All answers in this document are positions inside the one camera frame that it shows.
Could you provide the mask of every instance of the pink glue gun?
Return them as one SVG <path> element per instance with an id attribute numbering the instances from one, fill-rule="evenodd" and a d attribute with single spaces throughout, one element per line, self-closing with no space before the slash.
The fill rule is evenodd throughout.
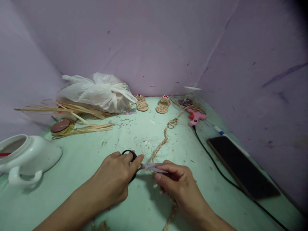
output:
<path id="1" fill-rule="evenodd" d="M 196 126 L 198 120 L 204 120 L 206 118 L 206 115 L 202 114 L 199 111 L 195 111 L 191 108 L 186 109 L 186 111 L 188 111 L 191 115 L 189 116 L 189 118 L 192 118 L 192 121 L 188 123 L 189 126 Z"/>

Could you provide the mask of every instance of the left hand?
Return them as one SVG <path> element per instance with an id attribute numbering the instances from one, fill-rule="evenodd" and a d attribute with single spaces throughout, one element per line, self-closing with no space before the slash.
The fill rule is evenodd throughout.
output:
<path id="1" fill-rule="evenodd" d="M 140 166 L 144 155 L 132 163 L 133 154 L 114 152 L 107 156 L 96 173 L 74 193 L 85 200 L 93 213 L 123 202 L 128 196 L 128 183 Z"/>

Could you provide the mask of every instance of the miniature straw sandal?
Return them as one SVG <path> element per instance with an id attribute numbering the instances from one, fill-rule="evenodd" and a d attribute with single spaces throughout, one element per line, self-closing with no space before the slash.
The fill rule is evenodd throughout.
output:
<path id="1" fill-rule="evenodd" d="M 145 97 L 142 95 L 138 94 L 136 96 L 137 101 L 137 110 L 138 111 L 147 111 L 149 109 L 149 105 L 147 104 L 147 101 Z"/>
<path id="2" fill-rule="evenodd" d="M 160 114 L 165 114 L 168 111 L 169 105 L 171 104 L 168 96 L 163 96 L 158 101 L 158 106 L 156 107 L 156 111 Z"/>

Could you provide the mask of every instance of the smartphone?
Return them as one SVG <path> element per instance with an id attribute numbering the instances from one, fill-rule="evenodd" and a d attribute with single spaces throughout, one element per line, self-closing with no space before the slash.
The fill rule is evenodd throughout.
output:
<path id="1" fill-rule="evenodd" d="M 279 196 L 279 190 L 225 136 L 207 140 L 240 188 L 253 200 Z"/>

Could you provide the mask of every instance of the black power cord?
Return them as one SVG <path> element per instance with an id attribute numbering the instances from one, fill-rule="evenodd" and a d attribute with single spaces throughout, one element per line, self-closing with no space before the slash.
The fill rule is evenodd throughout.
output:
<path id="1" fill-rule="evenodd" d="M 209 151 L 205 148 L 205 146 L 203 145 L 203 143 L 201 142 L 197 131 L 196 131 L 196 126 L 192 127 L 195 131 L 195 134 L 200 142 L 200 144 L 202 145 L 202 147 L 204 148 L 204 150 L 206 151 L 206 153 L 209 155 L 209 157 L 211 158 L 211 160 L 213 161 L 215 167 L 217 168 L 218 172 L 220 173 L 220 175 L 230 184 L 232 184 L 234 187 L 236 187 L 239 191 L 241 191 L 242 193 L 245 194 L 245 192 L 243 191 L 243 189 L 241 189 L 239 186 L 237 186 L 236 184 L 234 184 L 233 182 L 231 182 L 228 178 L 226 178 L 226 176 L 220 171 L 220 169 L 218 168 L 216 162 L 214 161 L 213 157 L 211 156 L 211 154 L 209 153 Z M 281 224 L 273 215 L 271 215 L 262 205 L 260 205 L 257 201 L 252 200 L 256 205 L 258 205 L 267 215 L 269 215 L 278 225 L 280 225 L 285 231 L 289 231 L 283 224 Z"/>

